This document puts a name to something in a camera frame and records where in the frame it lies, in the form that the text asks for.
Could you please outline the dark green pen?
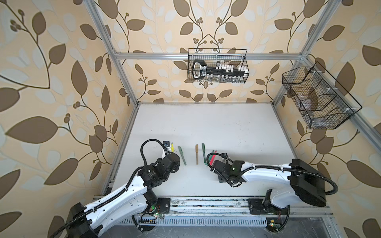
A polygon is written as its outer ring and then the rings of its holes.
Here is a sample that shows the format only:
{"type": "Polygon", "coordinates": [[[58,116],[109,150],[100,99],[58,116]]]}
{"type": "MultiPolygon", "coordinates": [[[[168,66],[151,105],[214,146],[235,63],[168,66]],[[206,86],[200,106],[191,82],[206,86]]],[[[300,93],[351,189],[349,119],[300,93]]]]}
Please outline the dark green pen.
{"type": "Polygon", "coordinates": [[[206,165],[206,164],[207,164],[207,161],[206,161],[206,153],[205,153],[205,151],[206,151],[206,149],[205,149],[205,144],[202,143],[201,145],[202,145],[203,161],[204,161],[204,164],[206,165]]]}

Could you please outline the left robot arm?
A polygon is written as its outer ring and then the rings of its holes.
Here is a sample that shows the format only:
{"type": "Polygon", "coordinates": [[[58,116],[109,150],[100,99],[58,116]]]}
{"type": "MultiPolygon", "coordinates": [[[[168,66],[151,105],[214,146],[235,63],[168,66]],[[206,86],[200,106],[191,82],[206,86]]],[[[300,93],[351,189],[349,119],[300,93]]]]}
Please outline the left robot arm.
{"type": "Polygon", "coordinates": [[[66,231],[68,238],[98,238],[126,218],[138,214],[150,214],[157,210],[158,198],[153,188],[166,182],[172,173],[179,170],[181,159],[172,150],[169,141],[157,142],[163,156],[136,168],[128,182],[110,194],[87,205],[78,203],[69,212],[66,223],[50,237],[57,238],[66,231]]]}

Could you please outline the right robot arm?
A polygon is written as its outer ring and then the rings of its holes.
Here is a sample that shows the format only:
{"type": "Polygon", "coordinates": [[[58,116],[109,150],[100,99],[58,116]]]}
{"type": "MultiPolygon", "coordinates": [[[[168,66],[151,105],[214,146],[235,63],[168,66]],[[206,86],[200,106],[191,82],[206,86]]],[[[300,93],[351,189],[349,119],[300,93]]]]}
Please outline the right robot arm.
{"type": "Polygon", "coordinates": [[[325,207],[326,197],[338,192],[338,185],[321,172],[300,159],[292,159],[289,164],[260,165],[245,161],[233,161],[227,153],[211,152],[204,157],[204,163],[211,172],[217,174],[220,183],[237,188],[247,182],[270,182],[278,188],[269,188],[262,201],[249,199],[252,215],[266,213],[280,217],[286,213],[284,221],[270,220],[266,229],[280,233],[287,225],[291,205],[299,202],[315,207],[325,207]]]}

